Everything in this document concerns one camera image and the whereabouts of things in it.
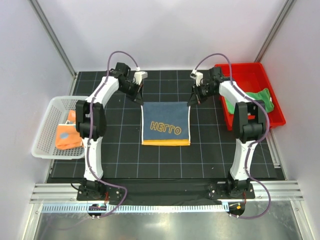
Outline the yellow patterned towel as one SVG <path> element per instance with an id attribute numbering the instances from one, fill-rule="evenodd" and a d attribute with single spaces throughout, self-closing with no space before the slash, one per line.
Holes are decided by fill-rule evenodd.
<path id="1" fill-rule="evenodd" d="M 190 111 L 186 101 L 145 102 L 141 106 L 141 144 L 189 146 Z"/>

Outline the orange towel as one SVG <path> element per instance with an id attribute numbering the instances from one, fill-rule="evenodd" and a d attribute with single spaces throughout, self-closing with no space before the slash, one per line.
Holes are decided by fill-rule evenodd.
<path id="1" fill-rule="evenodd" d="M 83 147 L 82 138 L 76 130 L 75 110 L 70 110 L 65 123 L 61 123 L 57 126 L 55 147 L 59 150 Z"/>

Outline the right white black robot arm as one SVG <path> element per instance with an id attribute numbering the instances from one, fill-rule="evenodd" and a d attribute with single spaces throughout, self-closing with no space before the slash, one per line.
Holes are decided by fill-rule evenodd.
<path id="1" fill-rule="evenodd" d="M 250 190 L 251 163 L 254 151 L 267 134 L 270 121 L 262 100 L 249 97 L 232 76 L 224 76 L 220 67 L 209 70 L 209 80 L 193 69 L 190 77 L 194 80 L 189 106 L 200 105 L 209 97 L 220 95 L 234 107 L 232 131 L 235 136 L 235 153 L 225 183 L 225 194 L 239 198 Z"/>

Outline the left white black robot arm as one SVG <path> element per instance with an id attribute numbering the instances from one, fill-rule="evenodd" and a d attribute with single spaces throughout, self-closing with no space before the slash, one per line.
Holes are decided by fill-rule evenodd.
<path id="1" fill-rule="evenodd" d="M 133 80 L 129 80 L 130 72 L 128 65 L 118 62 L 102 77 L 94 92 L 86 99 L 78 100 L 75 105 L 75 127 L 82 139 L 85 159 L 83 181 L 77 191 L 79 201 L 102 200 L 108 191 L 102 180 L 104 171 L 101 157 L 102 141 L 107 130 L 105 107 L 108 101 L 115 92 L 120 91 L 132 102 L 143 104 L 143 80 L 148 73 L 137 67 Z"/>

